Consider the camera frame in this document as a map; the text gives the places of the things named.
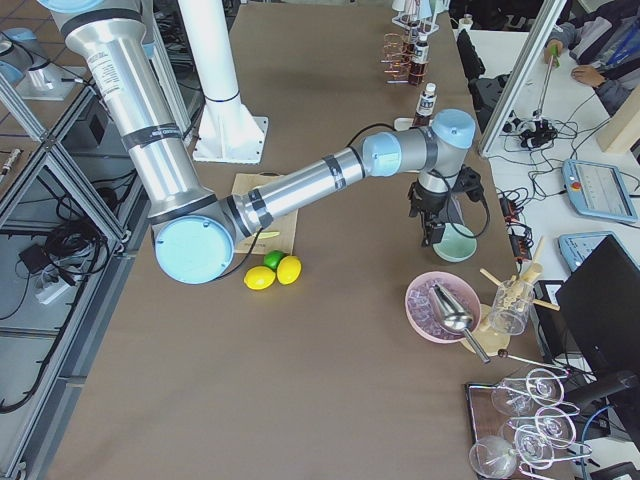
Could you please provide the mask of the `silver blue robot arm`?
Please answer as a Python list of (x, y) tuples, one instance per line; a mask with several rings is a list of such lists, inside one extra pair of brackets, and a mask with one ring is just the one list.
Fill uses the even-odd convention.
[(241, 101), (222, 5), (180, 5), (205, 97), (194, 152), (184, 144), (151, 68), (149, 2), (50, 1), (47, 8), (67, 47), (85, 59), (150, 198), (157, 262), (182, 283), (220, 278), (238, 242), (367, 177), (417, 171), (418, 208), (437, 218), (444, 191), (472, 145), (474, 119), (447, 109), (428, 126), (369, 136), (265, 186), (221, 199), (200, 183), (195, 163), (256, 164), (268, 127)]

